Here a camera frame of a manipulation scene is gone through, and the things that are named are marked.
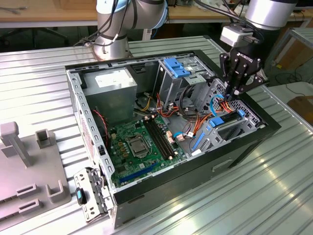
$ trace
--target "aluminum table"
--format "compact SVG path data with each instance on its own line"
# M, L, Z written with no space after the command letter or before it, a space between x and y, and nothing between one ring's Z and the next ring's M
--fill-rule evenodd
M219 63L210 39L188 37L130 43L134 56L202 49ZM72 201L2 234L312 234L312 127L268 88L249 94L282 128L240 165L114 230L108 216L86 225L73 175L89 166L74 118L65 65L95 61L90 48L0 54L0 123L16 121L20 136L53 130Z

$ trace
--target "sticker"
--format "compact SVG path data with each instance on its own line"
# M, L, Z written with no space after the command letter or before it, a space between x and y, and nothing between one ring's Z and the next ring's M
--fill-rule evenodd
M94 78L99 87L108 87L113 85L123 85L126 83L128 86L133 81L125 70L117 70L108 74L98 75Z

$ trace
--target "ram slot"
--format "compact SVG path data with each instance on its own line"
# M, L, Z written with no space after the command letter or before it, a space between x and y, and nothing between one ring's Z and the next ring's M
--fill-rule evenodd
M153 119L146 120L143 122L143 124L145 125L149 135L151 136L158 150L160 151L163 159L167 160L169 159L169 157L173 157L174 152L172 148L170 147L165 137L162 135L162 132L160 131L159 127L154 122L154 120Z

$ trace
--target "green circuit board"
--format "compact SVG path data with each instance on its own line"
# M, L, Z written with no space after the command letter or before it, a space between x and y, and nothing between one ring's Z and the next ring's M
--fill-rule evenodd
M161 117L154 119L162 135L167 139L167 126ZM175 152L173 158L164 159L158 147L154 144L143 121L133 121L121 124L109 130L112 137L110 157L113 162L115 172L112 175L112 181L116 187L123 186L135 180L143 178L148 174L162 170L170 165L182 162L187 157L184 151L174 143L170 145ZM135 147L138 147L137 140L142 140L147 146L148 151L142 156L136 157Z

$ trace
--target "cpu socket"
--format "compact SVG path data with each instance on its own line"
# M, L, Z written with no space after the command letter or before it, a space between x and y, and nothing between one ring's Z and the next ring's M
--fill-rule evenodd
M149 153L149 148L146 141L142 135L136 135L130 137L127 143L131 149L132 154L138 158L144 158Z

